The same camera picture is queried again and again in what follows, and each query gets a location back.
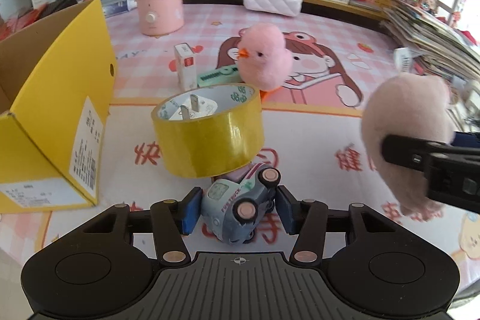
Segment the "yellow tape roll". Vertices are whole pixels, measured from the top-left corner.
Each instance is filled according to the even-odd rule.
[[[180,106],[190,95],[213,100],[212,115],[188,120]],[[222,175],[248,164],[264,142],[259,91],[246,84],[197,88],[158,105],[152,112],[155,133],[167,170],[185,178]]]

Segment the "green comb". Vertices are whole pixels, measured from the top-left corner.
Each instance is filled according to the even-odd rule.
[[[225,65],[197,76],[198,87],[213,86],[215,84],[241,83],[242,78],[236,65]]]

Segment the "orange beak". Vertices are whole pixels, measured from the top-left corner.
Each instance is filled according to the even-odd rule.
[[[245,48],[242,48],[241,50],[238,51],[238,58],[241,59],[243,57],[250,57],[248,51]]]

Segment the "table surface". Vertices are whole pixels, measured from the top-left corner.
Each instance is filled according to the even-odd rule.
[[[263,104],[266,141],[256,160],[278,167],[282,184],[299,199],[315,198],[332,209],[346,209],[352,202],[370,205],[449,253],[459,266],[462,287],[477,280],[478,216],[453,207],[429,222],[401,216],[363,147],[362,108],[380,83],[396,75],[395,44],[381,33],[336,20],[306,14],[290,18],[232,5],[187,4],[185,26],[162,37],[143,36],[136,11],[107,19],[118,72],[104,135],[100,203],[75,211],[4,214],[0,248],[24,264],[36,251],[112,204],[148,209],[161,199],[181,199],[192,187],[209,186],[208,178],[177,178],[165,170],[150,112],[162,98],[179,92],[174,45],[188,43],[196,53],[197,71],[204,72],[234,63],[240,31],[259,21],[277,24],[298,60],[292,79]],[[335,72],[320,72],[325,56],[335,61]],[[185,238],[192,254],[281,250],[289,255],[294,241],[275,213],[264,218],[248,245],[232,248],[220,243],[201,221]],[[152,235],[135,235],[134,245],[155,257]],[[328,234],[324,257],[344,245],[344,235]]]

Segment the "pink fluffy chick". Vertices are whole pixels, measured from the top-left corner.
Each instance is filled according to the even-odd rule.
[[[285,37],[274,24],[260,22],[246,29],[238,46],[242,80],[261,91],[276,90],[292,72],[292,52],[285,48]]]

